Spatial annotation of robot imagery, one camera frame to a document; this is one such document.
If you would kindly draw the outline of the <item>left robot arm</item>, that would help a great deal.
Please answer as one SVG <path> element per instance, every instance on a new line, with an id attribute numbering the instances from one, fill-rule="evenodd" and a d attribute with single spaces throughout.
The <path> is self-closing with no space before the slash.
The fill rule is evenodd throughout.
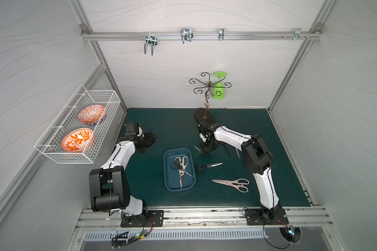
<path id="1" fill-rule="evenodd" d="M 144 202 L 131 195 L 126 175 L 130 158 L 136 153 L 144 153 L 158 137 L 152 132 L 140 135 L 127 133 L 115 145 L 114 152 L 105 164 L 89 173 L 91 210 L 94 212 L 115 211 L 127 216 L 137 216 L 144 212 Z"/>

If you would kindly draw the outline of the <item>cream handled scissors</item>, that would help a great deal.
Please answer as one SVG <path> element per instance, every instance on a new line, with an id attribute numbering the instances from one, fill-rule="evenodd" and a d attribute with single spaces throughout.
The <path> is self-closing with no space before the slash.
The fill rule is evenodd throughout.
<path id="1" fill-rule="evenodd" d="M 193 178 L 193 175 L 190 174 L 188 171 L 186 171 L 186 167 L 188 166 L 189 159 L 187 156 L 180 157 L 182 161 L 184 161 L 183 164 L 183 170 L 179 170 L 179 183 L 180 183 L 180 188 L 183 189 L 184 185 L 184 175 L 187 174 L 189 177 Z"/>

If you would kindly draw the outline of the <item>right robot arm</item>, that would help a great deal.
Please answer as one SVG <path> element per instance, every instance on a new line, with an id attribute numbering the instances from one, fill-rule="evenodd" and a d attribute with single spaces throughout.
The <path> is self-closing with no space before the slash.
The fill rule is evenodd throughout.
<path id="1" fill-rule="evenodd" d="M 281 209 L 279 198 L 276 194 L 272 175 L 271 159 L 263 138 L 258 134 L 250 136 L 242 134 L 224 125 L 211 124 L 198 125 L 198 131 L 203 143 L 205 153 L 215 150 L 221 143 L 226 143 L 242 152 L 244 166 L 252 172 L 260 194 L 260 207 L 265 219 L 271 219 Z"/>

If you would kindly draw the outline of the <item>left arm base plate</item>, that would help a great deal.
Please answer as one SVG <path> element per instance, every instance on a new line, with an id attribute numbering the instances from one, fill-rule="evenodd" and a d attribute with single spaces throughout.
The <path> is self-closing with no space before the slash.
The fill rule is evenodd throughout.
<path id="1" fill-rule="evenodd" d="M 121 216 L 121 228 L 158 228 L 163 226 L 164 211 L 149 210 L 147 214 Z"/>

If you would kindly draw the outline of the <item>small black scissors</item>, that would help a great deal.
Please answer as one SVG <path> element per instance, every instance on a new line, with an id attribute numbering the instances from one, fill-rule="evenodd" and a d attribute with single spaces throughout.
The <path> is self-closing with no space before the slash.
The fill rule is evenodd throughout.
<path id="1" fill-rule="evenodd" d="M 180 157 L 176 157 L 174 163 L 171 165 L 172 169 L 183 170 L 184 161 Z"/>
<path id="2" fill-rule="evenodd" d="M 198 151 L 199 156 L 201 156 L 202 158 L 206 157 L 206 153 L 203 150 L 201 150 L 200 148 L 198 148 L 195 145 L 193 147 Z"/>

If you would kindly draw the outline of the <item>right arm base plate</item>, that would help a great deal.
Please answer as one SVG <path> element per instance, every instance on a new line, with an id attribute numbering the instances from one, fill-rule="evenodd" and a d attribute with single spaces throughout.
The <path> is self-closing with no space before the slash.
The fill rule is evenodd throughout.
<path id="1" fill-rule="evenodd" d="M 261 208 L 244 208 L 242 214 L 245 216 L 246 224 L 251 226 L 290 224 L 283 208 L 278 208 L 274 212 Z"/>

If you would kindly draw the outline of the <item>pink handled scissors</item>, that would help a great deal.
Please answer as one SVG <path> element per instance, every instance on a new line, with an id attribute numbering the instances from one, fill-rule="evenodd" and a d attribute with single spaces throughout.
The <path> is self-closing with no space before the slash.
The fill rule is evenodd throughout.
<path id="1" fill-rule="evenodd" d="M 234 181 L 227 181 L 227 180 L 221 180 L 221 179 L 213 179 L 212 182 L 220 184 L 220 185 L 225 185 L 229 187 L 234 187 L 238 191 L 242 193 L 247 193 L 249 191 L 247 185 L 249 185 L 249 180 L 240 178 Z"/>

